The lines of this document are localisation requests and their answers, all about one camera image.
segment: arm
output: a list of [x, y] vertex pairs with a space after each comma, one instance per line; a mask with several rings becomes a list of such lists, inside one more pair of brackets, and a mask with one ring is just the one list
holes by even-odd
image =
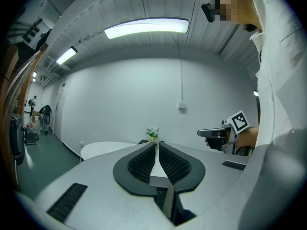
[[237, 149], [241, 147], [255, 146], [257, 141], [258, 131], [259, 131], [259, 126], [242, 131], [236, 140]]

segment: ceiling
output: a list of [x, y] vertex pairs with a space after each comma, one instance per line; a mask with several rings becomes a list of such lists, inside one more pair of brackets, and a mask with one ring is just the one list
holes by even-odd
[[[208, 23], [201, 5], [209, 0], [94, 0], [80, 10], [82, 0], [76, 0], [60, 18], [61, 25], [55, 25], [47, 43], [47, 57], [41, 69], [54, 73], [52, 80], [46, 80], [48, 86], [53, 80], [94, 55], [108, 50], [142, 45], [176, 45], [206, 50], [218, 54], [225, 61], [232, 60], [245, 66], [257, 89], [255, 74], [259, 70], [258, 52], [249, 33], [242, 26]], [[108, 39], [104, 30], [110, 26], [130, 20], [150, 17], [178, 17], [188, 19], [189, 30], [186, 34], [177, 33], [140, 33]], [[55, 63], [60, 55], [74, 46], [78, 53], [65, 65]]]

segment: corrugated metal ceiling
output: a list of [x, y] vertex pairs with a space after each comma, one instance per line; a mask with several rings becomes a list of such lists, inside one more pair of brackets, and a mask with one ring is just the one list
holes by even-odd
[[[252, 33], [239, 26], [227, 45], [225, 43], [235, 29], [235, 25], [208, 23], [201, 5], [209, 0], [98, 0], [74, 18], [57, 37], [48, 55], [57, 59], [67, 48], [74, 46], [78, 53], [66, 66], [74, 65], [86, 58], [112, 49], [137, 45], [175, 45], [211, 51], [220, 54], [224, 60], [232, 60], [244, 65], [257, 89], [255, 73], [259, 70], [258, 53], [249, 40]], [[115, 24], [140, 18], [178, 17], [188, 19], [189, 31], [177, 33], [141, 33], [108, 39], [104, 30]], [[44, 63], [49, 70], [58, 71], [58, 66]]]

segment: fluorescent light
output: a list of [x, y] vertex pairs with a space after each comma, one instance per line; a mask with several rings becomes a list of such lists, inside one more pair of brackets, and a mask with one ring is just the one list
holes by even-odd
[[60, 58], [58, 58], [57, 63], [62, 65], [70, 57], [74, 56], [77, 53], [77, 50], [74, 47], [70, 47]]
[[112, 39], [119, 36], [144, 32], [186, 33], [188, 28], [188, 20], [173, 18], [151, 18], [115, 25], [105, 29], [105, 33], [109, 39]]

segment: yellow vase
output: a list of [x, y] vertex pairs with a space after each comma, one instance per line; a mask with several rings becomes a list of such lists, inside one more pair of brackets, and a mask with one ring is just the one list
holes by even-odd
[[148, 141], [149, 142], [154, 142], [154, 143], [158, 143], [158, 137], [151, 137], [151, 136], [148, 136]]

